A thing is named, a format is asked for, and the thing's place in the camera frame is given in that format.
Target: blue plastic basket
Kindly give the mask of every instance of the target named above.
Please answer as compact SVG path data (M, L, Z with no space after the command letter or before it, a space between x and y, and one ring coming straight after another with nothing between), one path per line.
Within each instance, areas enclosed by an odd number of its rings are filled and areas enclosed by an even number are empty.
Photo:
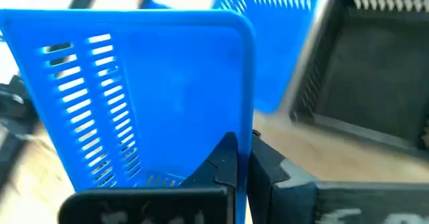
M255 107L267 113L279 106L312 22L317 0L216 0L253 24L256 45ZM153 1L145 8L162 9Z
M240 15L4 9L0 28L76 191L177 186L234 131L243 222L253 36Z

